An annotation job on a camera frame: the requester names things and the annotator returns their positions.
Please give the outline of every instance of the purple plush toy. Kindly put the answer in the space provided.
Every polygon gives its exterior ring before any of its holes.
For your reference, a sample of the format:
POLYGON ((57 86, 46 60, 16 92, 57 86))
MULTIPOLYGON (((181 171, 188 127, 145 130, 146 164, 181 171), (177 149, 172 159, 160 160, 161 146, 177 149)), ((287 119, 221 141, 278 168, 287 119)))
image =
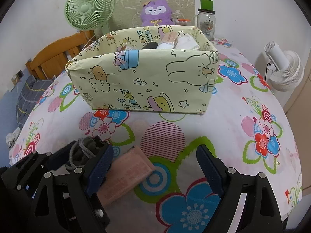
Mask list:
POLYGON ((155 0, 144 5, 141 12, 142 26, 175 25, 172 10, 165 0, 155 0))

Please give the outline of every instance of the gray cloth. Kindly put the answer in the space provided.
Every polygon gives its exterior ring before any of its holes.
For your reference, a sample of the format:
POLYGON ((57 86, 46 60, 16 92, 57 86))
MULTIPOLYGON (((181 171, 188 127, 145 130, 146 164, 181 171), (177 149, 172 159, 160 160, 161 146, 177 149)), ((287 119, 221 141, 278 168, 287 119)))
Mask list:
POLYGON ((90 158, 96 157, 100 148, 96 146, 96 142, 92 137, 86 137, 83 140, 78 139, 71 147, 69 153, 69 162, 65 164, 68 171, 76 167, 83 167, 90 158))
POLYGON ((16 117, 18 126, 23 128, 29 114, 39 101, 46 89, 52 84, 53 80, 37 80, 32 75, 25 82, 16 105, 16 117))

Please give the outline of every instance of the decorated box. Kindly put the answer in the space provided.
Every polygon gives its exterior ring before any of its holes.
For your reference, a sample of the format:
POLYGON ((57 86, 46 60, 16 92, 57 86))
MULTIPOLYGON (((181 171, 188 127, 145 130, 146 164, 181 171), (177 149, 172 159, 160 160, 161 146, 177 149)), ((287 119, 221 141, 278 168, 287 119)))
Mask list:
POLYGON ((66 71, 92 109, 203 114, 218 66, 218 52, 199 28, 148 26, 104 35, 69 61, 66 71), (200 50, 142 50, 172 31, 192 35, 200 50))

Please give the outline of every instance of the green fan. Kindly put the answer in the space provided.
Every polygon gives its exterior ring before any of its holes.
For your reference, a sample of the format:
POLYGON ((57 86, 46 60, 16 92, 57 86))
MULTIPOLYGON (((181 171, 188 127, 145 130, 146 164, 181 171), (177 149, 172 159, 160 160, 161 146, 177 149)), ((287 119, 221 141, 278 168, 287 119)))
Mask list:
POLYGON ((109 32, 108 19, 114 10, 115 0, 67 0, 65 16, 74 28, 85 31, 101 27, 109 32))

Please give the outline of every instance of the floral bedsheet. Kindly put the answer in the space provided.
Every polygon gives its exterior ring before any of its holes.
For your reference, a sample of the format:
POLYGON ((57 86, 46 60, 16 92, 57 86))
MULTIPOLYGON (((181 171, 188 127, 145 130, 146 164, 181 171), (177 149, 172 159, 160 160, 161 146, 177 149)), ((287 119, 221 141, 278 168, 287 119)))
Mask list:
MULTIPOLYGON (((114 157, 138 145, 155 165, 144 182, 105 208, 107 232, 203 232, 219 197, 209 187, 195 150, 213 155, 240 173, 264 172, 282 219, 301 200, 301 166, 285 113, 258 71, 225 39, 213 44, 220 66, 204 115, 91 110, 66 73, 47 89, 12 149, 13 163, 34 150, 56 152, 79 137, 99 135, 114 157)), ((235 232, 242 213, 230 231, 235 232)))

